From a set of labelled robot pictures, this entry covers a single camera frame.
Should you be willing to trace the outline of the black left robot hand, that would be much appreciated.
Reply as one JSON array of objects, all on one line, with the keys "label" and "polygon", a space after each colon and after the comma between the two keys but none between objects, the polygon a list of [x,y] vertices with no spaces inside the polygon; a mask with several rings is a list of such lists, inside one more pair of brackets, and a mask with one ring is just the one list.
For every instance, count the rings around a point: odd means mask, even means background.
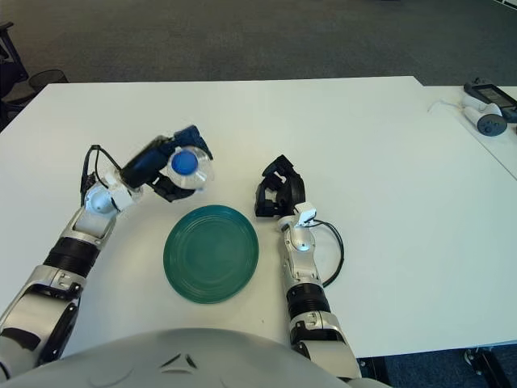
[{"label": "black left robot hand", "polygon": [[200,131],[190,125],[170,137],[154,138],[120,170],[120,178],[132,189],[146,184],[173,202],[203,189],[213,177],[212,161]]}]

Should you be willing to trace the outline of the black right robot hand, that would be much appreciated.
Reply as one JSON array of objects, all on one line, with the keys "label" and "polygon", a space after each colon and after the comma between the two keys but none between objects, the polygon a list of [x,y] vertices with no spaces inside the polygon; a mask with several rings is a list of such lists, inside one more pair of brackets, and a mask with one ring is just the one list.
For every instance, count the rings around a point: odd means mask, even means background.
[{"label": "black right robot hand", "polygon": [[266,167],[262,177],[255,192],[256,217],[291,216],[295,206],[305,202],[304,181],[283,154]]}]

